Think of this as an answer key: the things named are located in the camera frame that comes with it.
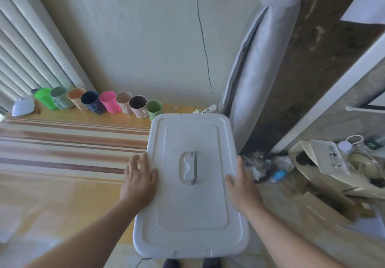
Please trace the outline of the clear plastic trash bag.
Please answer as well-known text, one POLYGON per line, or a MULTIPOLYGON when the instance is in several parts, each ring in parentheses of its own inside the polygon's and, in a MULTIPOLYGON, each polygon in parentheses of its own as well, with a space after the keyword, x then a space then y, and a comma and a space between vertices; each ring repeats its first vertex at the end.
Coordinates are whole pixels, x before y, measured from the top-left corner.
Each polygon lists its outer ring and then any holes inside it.
POLYGON ((242 158, 245 168, 253 173, 255 184, 272 183, 270 178, 276 171, 286 170, 289 173, 295 169, 295 164, 288 155, 278 156, 253 152, 243 155, 242 158))

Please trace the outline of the white flat plastic panel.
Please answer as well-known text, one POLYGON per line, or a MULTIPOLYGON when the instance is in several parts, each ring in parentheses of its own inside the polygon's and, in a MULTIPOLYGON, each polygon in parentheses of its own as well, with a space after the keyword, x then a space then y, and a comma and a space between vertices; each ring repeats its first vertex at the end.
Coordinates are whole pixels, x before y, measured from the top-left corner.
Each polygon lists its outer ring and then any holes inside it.
POLYGON ((310 139, 312 158, 321 173, 331 176, 349 176, 351 172, 337 145, 332 141, 310 139))

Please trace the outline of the row of coloured plastic cups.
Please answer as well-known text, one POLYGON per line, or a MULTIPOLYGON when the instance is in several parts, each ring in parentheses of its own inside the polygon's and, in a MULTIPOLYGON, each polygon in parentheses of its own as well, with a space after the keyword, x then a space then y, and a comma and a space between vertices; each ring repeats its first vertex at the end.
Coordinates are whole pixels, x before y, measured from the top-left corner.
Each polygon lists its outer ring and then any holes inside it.
POLYGON ((52 120, 59 118, 74 121, 91 120, 100 115, 122 113, 152 121, 156 114, 162 113, 161 103, 159 109, 155 108, 158 101, 148 102, 144 96, 133 96, 129 92, 116 94, 113 91, 104 91, 98 94, 96 91, 87 91, 82 87, 70 89, 66 86, 57 86, 36 90, 33 98, 36 114, 45 114, 52 120))

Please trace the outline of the white crumpled tube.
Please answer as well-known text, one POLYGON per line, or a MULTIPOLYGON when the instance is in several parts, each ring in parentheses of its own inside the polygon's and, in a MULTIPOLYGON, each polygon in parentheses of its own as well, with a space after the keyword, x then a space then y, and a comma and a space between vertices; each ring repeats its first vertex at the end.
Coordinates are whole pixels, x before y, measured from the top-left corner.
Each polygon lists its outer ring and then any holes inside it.
POLYGON ((214 104, 204 110, 199 110, 198 108, 196 108, 193 114, 214 114, 216 112, 217 112, 217 105, 214 104))

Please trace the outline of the white plastic storage box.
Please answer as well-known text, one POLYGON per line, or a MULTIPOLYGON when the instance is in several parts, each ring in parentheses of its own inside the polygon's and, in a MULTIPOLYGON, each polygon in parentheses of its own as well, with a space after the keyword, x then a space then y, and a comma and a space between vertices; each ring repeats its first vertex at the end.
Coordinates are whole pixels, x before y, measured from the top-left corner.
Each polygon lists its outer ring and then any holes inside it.
POLYGON ((159 182, 135 218, 133 244, 143 258, 210 258, 242 253, 249 223, 229 202, 224 178, 237 151, 222 114, 161 114, 147 145, 159 182))

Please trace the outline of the person's right hand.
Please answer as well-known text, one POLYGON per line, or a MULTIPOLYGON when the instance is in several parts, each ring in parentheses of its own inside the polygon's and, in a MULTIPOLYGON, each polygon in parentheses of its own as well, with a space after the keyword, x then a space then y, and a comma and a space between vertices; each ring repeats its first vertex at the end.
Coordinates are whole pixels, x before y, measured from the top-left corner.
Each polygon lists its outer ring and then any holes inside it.
POLYGON ((237 156, 236 175, 238 182, 237 193, 229 193, 229 199, 233 207, 245 217, 250 212, 263 207, 260 193, 254 183, 253 173, 246 169, 241 156, 237 156))

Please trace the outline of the white ribbed radiator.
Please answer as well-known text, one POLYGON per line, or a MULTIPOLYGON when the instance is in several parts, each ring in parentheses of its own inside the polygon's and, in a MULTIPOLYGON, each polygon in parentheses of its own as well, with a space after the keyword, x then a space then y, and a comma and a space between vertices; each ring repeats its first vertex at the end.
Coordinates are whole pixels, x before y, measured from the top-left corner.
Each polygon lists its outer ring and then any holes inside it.
POLYGON ((49 92, 66 87, 59 109, 77 107, 81 89, 95 90, 40 0, 0 0, 0 109, 34 97, 56 110, 49 92))

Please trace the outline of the person's left forearm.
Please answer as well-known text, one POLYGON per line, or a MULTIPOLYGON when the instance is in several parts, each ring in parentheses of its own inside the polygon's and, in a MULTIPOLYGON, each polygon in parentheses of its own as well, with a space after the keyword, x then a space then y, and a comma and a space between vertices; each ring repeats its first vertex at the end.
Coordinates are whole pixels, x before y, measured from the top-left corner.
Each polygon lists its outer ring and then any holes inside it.
POLYGON ((104 268, 139 210, 135 201, 119 200, 94 223, 34 259, 25 268, 104 268))

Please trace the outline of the striped brown beige rug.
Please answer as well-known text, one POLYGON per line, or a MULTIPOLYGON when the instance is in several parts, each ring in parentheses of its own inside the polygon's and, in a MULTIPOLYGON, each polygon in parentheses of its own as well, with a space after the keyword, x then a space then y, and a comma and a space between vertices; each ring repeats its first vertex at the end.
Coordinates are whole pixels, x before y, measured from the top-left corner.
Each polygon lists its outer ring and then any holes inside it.
POLYGON ((0 174, 119 183, 149 127, 8 117, 0 122, 0 174))

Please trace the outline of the white metal rod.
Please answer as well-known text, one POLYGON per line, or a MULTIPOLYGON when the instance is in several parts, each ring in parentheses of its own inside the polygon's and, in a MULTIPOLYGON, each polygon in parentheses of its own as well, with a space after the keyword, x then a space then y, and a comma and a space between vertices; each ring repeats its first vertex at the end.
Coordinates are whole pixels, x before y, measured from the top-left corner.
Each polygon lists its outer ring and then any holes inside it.
POLYGON ((385 114, 385 110, 378 109, 366 109, 366 108, 357 108, 357 107, 345 107, 346 111, 350 112, 369 112, 369 113, 380 113, 385 114))

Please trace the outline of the white paper sheet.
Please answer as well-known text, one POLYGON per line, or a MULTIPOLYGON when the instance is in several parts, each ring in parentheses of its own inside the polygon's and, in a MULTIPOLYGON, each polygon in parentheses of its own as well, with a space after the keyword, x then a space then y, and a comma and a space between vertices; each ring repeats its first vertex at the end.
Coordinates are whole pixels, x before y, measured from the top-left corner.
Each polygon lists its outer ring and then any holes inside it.
POLYGON ((353 0, 341 21, 385 25, 385 0, 353 0))

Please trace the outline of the person's right forearm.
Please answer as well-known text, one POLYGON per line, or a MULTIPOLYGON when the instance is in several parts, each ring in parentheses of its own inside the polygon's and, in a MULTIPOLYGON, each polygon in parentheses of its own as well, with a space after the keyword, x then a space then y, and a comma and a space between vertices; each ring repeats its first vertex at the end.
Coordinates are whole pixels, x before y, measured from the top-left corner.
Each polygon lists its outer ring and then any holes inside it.
POLYGON ((261 205, 240 209, 278 268, 346 268, 313 243, 296 234, 261 205))

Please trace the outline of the round beige plate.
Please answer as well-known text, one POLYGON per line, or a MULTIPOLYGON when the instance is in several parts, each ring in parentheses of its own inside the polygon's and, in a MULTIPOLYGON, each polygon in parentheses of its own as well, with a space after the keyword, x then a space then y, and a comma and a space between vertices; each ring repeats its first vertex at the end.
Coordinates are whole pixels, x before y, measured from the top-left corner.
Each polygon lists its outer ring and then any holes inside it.
POLYGON ((379 162, 369 154, 362 151, 354 151, 348 156, 350 164, 361 175, 369 179, 378 179, 383 176, 383 169, 379 162))

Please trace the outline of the beige cardboard box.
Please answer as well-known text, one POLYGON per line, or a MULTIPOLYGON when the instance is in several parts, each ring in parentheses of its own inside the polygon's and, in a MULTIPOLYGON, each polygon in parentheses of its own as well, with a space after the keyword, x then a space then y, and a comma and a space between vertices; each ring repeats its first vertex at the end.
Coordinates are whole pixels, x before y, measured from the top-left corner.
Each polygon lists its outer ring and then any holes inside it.
POLYGON ((369 179, 354 169, 348 156, 340 152, 351 172, 349 176, 321 173, 312 158, 309 140, 296 143, 288 154, 296 169, 308 180, 293 199, 330 225, 347 226, 360 217, 376 216, 370 199, 385 200, 385 170, 382 178, 369 179))

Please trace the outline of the dark green small box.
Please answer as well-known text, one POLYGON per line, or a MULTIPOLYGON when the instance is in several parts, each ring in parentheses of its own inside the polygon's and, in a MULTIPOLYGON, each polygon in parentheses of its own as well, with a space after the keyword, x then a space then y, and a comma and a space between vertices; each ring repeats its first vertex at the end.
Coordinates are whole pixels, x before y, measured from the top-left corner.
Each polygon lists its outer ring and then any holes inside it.
POLYGON ((372 135, 363 141, 370 150, 378 150, 385 147, 385 135, 372 135))

